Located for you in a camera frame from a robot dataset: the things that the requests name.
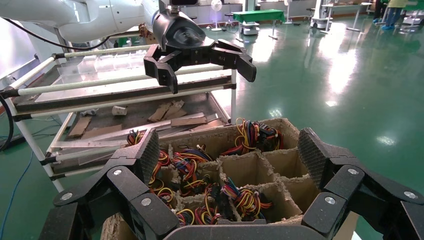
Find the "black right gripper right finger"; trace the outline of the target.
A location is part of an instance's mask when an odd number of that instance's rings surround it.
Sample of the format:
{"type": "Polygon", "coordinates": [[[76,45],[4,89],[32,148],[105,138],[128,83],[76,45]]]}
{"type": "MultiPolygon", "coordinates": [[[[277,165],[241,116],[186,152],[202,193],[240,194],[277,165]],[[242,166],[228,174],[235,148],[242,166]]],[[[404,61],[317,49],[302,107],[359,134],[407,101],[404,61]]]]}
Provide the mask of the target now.
{"type": "Polygon", "coordinates": [[[298,135],[298,155],[319,194],[302,225],[331,240],[355,213],[385,240],[424,237],[424,197],[367,169],[347,148],[323,142],[309,127],[298,135]]]}

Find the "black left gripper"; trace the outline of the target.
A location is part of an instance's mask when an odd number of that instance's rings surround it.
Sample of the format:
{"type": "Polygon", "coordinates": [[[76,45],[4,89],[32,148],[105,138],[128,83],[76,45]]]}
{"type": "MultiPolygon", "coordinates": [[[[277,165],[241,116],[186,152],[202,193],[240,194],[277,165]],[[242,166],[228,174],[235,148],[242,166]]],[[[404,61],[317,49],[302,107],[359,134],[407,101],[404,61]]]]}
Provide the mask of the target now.
{"type": "Polygon", "coordinates": [[[152,44],[143,58],[145,74],[169,87],[172,94],[179,91],[176,71],[185,66],[211,63],[237,70],[250,83],[256,80],[257,68],[245,48],[224,39],[212,40],[182,12],[158,13],[152,30],[158,44],[152,44]]]}

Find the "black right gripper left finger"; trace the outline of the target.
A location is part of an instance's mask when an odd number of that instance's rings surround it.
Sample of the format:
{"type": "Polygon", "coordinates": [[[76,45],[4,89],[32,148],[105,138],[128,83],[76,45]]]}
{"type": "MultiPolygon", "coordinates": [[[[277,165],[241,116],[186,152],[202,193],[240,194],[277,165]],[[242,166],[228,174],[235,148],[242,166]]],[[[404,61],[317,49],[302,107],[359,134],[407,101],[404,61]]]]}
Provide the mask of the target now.
{"type": "Polygon", "coordinates": [[[155,130],[147,130],[139,143],[116,150],[101,170],[54,198],[39,239],[90,240],[115,214],[121,215],[138,239],[159,239],[159,232],[143,219],[140,205],[134,204],[150,192],[148,183],[158,157],[155,130]]]}

